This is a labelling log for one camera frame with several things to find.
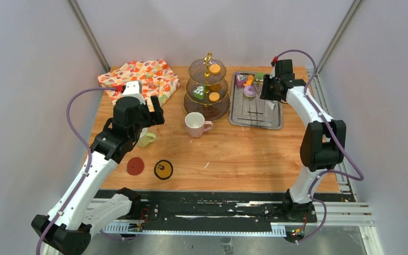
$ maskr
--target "wooden table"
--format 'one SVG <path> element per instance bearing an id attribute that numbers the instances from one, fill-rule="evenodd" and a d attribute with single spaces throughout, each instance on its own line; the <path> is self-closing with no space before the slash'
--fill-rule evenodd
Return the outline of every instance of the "wooden table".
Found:
<path id="1" fill-rule="evenodd" d="M 291 106 L 283 107 L 284 127 L 281 130 L 234 126 L 226 114 L 202 137 L 191 138 L 185 129 L 183 107 L 188 67 L 172 67 L 172 70 L 180 77 L 181 87 L 163 106 L 165 124 L 149 128 L 149 132 L 157 135 L 157 141 L 126 154 L 103 183 L 103 189 L 285 192 L 293 185 L 301 170 L 299 151 L 305 127 Z M 271 67 L 227 67 L 229 84 L 233 73 L 239 70 L 269 73 Z M 307 80 L 305 68 L 295 67 L 294 72 L 297 79 Z M 110 99 L 103 94 L 90 144 L 106 120 L 112 117 L 112 110 Z M 140 175 L 126 172 L 132 157 L 144 161 L 144 171 Z M 174 167 L 172 177 L 164 181 L 154 175 L 154 166 L 162 159 L 170 161 Z M 338 192 L 335 176 L 327 175 L 318 191 Z"/>

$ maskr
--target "orange floral napkin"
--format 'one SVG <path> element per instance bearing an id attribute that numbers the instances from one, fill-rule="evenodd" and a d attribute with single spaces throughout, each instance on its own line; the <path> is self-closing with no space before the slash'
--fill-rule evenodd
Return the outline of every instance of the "orange floral napkin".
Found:
<path id="1" fill-rule="evenodd" d="M 150 96 L 158 96 L 162 106 L 180 86 L 179 77 L 163 59 L 127 62 L 119 69 L 98 76 L 102 87 L 115 87 L 136 80 L 142 84 L 142 95 L 148 101 L 150 111 L 153 110 Z M 121 92 L 106 92 L 113 105 L 122 96 Z"/>

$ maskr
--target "red coaster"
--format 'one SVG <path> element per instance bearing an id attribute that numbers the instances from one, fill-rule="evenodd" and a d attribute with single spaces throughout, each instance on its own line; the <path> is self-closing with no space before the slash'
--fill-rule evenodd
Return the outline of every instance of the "red coaster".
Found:
<path id="1" fill-rule="evenodd" d="M 137 158 L 131 158 L 129 162 L 127 163 L 127 173 L 130 175 L 139 175 L 141 172 L 143 172 L 143 169 L 145 168 L 145 164 L 143 160 L 139 157 Z"/>

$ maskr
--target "stainless steel tray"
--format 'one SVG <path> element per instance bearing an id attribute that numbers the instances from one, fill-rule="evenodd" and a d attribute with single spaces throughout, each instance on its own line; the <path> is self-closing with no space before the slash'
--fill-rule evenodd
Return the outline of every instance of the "stainless steel tray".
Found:
<path id="1" fill-rule="evenodd" d="M 266 105 L 260 99 L 260 91 L 256 90 L 255 97 L 249 98 L 243 94 L 243 89 L 237 88 L 237 75 L 255 74 L 248 71 L 238 71 L 232 76 L 231 112 L 229 122 L 237 126 L 253 126 L 256 128 L 279 130 L 283 126 L 282 104 L 272 101 L 274 108 Z"/>

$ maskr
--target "gray wall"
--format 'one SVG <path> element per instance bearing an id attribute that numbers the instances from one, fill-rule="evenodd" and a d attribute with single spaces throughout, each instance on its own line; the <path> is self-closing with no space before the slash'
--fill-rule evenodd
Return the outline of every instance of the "gray wall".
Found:
<path id="1" fill-rule="evenodd" d="M 84 153 L 66 104 L 102 72 L 66 1 L 0 0 L 0 254 L 34 254 L 30 222 L 65 192 Z M 83 135 L 100 96 L 73 105 Z"/>
<path id="2" fill-rule="evenodd" d="M 320 59 L 352 0 L 78 0 L 110 65 L 207 52 L 226 65 L 266 66 L 298 48 Z M 309 64 L 291 54 L 295 65 Z"/>
<path id="3" fill-rule="evenodd" d="M 408 1 L 364 1 L 323 70 L 385 254 L 408 253 Z"/>

